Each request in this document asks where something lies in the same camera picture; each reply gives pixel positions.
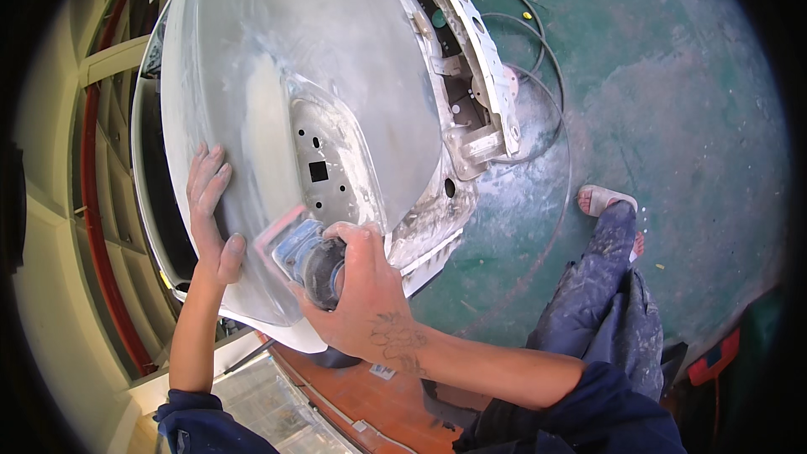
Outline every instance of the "dark blue sleeve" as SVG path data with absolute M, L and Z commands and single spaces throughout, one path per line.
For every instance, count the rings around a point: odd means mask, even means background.
M 269 442 L 224 412 L 221 400 L 213 394 L 171 389 L 168 403 L 156 410 L 154 420 L 168 439 L 172 454 L 278 454 Z
M 568 396 L 539 414 L 538 427 L 577 452 L 686 452 L 670 413 L 608 363 L 590 364 Z

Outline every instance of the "foot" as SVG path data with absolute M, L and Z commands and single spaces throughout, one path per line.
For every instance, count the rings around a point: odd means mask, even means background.
M 633 263 L 636 258 L 645 254 L 645 235 L 640 231 L 636 232 L 636 238 L 633 240 L 633 248 L 630 250 L 630 262 Z
M 608 200 L 608 204 L 606 207 L 611 206 L 611 204 L 616 204 L 619 201 L 618 198 L 611 198 Z M 591 209 L 591 190 L 588 189 L 586 191 L 581 191 L 577 193 L 577 205 L 580 207 L 580 210 L 583 211 L 584 214 L 590 216 L 590 209 Z

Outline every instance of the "tattoo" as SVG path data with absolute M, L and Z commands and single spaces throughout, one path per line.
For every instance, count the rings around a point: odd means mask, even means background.
M 409 328 L 408 323 L 398 312 L 379 314 L 374 325 L 369 341 L 375 346 L 384 348 L 382 352 L 384 358 L 398 359 L 404 372 L 428 378 L 429 375 L 420 367 L 420 361 L 415 354 L 415 349 L 422 348 L 428 342 L 426 335 Z

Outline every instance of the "green floor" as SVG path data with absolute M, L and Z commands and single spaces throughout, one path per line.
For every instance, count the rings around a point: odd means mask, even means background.
M 515 0 L 473 1 L 483 13 L 524 10 Z M 789 146 L 760 45 L 735 0 L 532 1 L 567 81 L 573 196 L 593 182 L 638 199 L 638 267 L 666 342 L 689 343 L 692 358 L 777 278 Z M 486 25 L 503 61 L 532 66 L 537 45 L 517 27 Z M 548 62 L 541 73 L 554 83 Z M 523 88 L 525 135 L 550 126 L 539 104 Z M 467 338 L 523 344 L 594 227 L 572 199 L 540 262 L 566 178 L 565 138 L 532 164 L 484 174 L 464 244 L 413 299 L 415 316 Z

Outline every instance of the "forearm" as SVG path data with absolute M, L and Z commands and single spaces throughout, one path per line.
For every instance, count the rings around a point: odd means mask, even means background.
M 216 319 L 225 287 L 199 267 L 194 272 L 171 344 L 168 381 L 172 389 L 211 391 Z
M 416 363 L 398 357 L 393 368 L 529 409 L 547 408 L 566 397 L 586 368 L 583 361 L 569 356 L 500 348 L 424 325 L 416 325 L 415 331 L 421 343 L 409 357 Z

